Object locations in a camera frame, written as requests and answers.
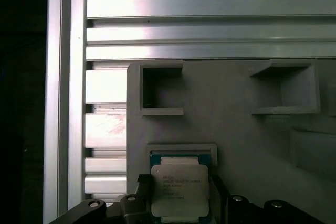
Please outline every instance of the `vertical aluminum beam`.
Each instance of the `vertical aluminum beam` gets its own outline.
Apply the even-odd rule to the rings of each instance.
[[[86,2],[71,0],[68,209],[84,200]]]
[[[48,0],[43,223],[68,208],[70,0]]]

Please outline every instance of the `gray plastic tray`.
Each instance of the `gray plastic tray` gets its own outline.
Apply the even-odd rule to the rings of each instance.
[[[216,144],[217,170],[231,193],[260,206],[285,200],[336,223],[336,118],[330,89],[335,69],[334,60],[132,64],[127,73],[127,192],[136,189],[139,173],[150,172],[148,144]],[[321,157],[325,153],[328,162]],[[316,158],[324,172],[307,158]]]

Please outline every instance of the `black mechanical arm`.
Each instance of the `black mechanical arm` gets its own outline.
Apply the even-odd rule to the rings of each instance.
[[[87,199],[51,224],[153,224],[150,212],[152,176],[141,174],[135,194],[106,207],[103,200]],[[221,178],[210,178],[211,215],[216,224],[323,224],[282,200],[258,207],[241,195],[231,195]]]

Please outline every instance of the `rectangular opening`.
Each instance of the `rectangular opening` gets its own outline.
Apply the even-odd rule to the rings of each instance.
[[[182,68],[143,68],[142,71],[143,108],[182,107]]]
[[[318,76],[311,62],[267,61],[251,77],[262,101],[253,114],[306,114],[320,110]]]

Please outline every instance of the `dark background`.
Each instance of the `dark background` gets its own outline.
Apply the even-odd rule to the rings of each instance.
[[[3,217],[42,223],[47,0],[0,2]]]

